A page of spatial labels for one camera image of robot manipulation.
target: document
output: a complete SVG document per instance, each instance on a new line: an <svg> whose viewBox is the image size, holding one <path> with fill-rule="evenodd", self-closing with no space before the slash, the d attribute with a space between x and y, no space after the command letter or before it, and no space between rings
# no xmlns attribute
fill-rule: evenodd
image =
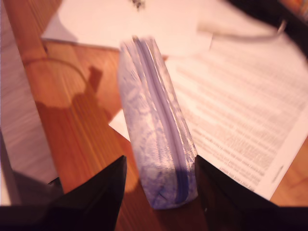
<svg viewBox="0 0 308 231"><path fill-rule="evenodd" d="M208 50L211 36L197 33L201 0L64 0L43 39L119 48L132 36L154 37L163 55Z"/></svg>
<svg viewBox="0 0 308 231"><path fill-rule="evenodd" d="M269 200L308 135L305 57L282 36L166 65L198 154Z"/></svg>

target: white paper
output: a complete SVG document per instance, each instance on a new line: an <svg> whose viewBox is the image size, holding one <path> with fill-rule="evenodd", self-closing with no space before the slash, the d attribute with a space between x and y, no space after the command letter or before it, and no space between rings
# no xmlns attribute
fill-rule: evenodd
<svg viewBox="0 0 308 231"><path fill-rule="evenodd" d="M282 36L166 65L198 154L269 200L308 135L304 56Z"/></svg>
<svg viewBox="0 0 308 231"><path fill-rule="evenodd" d="M207 50L211 37L197 34L200 0L147 0L139 11L130 0L64 0L44 39L119 48L122 41L152 36L164 55Z"/></svg>
<svg viewBox="0 0 308 231"><path fill-rule="evenodd" d="M125 139L130 141L126 122L125 122L125 117L124 117L124 113L122 109L112 119L112 121L109 123L109 126L112 127L118 133L120 133Z"/></svg>

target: wooden table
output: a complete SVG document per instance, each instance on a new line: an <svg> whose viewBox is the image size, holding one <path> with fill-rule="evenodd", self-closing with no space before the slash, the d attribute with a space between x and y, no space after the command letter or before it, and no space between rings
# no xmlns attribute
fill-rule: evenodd
<svg viewBox="0 0 308 231"><path fill-rule="evenodd" d="M121 108L116 82L118 52L41 41L61 0L4 0L4 4L64 191L126 155L126 189L116 230L204 230L198 199L169 211L150 208L130 143L108 126ZM307 163L308 141L272 202L308 205Z"/></svg>

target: lavender pencil case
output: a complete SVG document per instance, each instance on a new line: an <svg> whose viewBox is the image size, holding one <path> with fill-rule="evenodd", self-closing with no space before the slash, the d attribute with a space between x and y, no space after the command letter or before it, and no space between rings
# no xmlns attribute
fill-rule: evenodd
<svg viewBox="0 0 308 231"><path fill-rule="evenodd" d="M121 44L117 81L151 207L174 208L193 200L197 151L154 39L134 38Z"/></svg>

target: zipper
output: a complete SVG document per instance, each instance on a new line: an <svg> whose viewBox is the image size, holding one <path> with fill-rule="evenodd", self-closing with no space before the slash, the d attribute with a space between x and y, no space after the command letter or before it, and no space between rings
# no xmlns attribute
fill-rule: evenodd
<svg viewBox="0 0 308 231"><path fill-rule="evenodd" d="M188 170L180 135L176 123L173 119L169 104L166 100L163 88L159 81L152 54L145 41L140 41L138 38L133 38L133 40L137 47L141 65L143 66L150 95L156 106L166 134L167 142L169 144L169 149L171 152L173 164L175 166L178 182L178 192L175 202L176 204L180 204L187 199L189 190L187 176Z"/></svg>

